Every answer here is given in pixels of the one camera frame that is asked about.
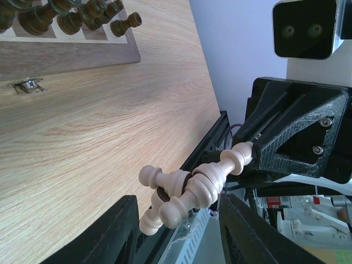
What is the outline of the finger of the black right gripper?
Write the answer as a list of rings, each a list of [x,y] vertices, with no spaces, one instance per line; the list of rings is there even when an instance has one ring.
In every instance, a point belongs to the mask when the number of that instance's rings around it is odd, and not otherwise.
[[[351,88],[257,78],[233,143],[253,144],[245,174],[351,178]]]

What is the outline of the white chess bishop piece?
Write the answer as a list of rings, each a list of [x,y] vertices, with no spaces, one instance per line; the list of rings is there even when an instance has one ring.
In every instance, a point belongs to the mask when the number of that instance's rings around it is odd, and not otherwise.
[[[210,207],[217,201],[229,174],[240,175],[243,172],[244,167],[253,159],[252,147],[251,141],[240,142],[231,149],[223,150],[219,162],[204,163],[193,170],[194,175],[204,175],[214,186],[214,190],[210,191],[212,200],[205,205],[205,200],[201,199],[203,205],[197,206],[198,208]]]

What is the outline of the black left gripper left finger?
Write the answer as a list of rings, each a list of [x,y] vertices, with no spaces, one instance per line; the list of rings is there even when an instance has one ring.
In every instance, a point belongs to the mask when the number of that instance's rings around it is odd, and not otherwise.
[[[138,234],[138,202],[125,195],[73,241],[43,263],[133,263]]]

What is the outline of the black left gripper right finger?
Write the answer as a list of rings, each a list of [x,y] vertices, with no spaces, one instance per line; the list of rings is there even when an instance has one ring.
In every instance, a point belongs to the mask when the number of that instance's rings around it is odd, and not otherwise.
[[[319,263],[234,194],[222,194],[219,225],[226,263]]]

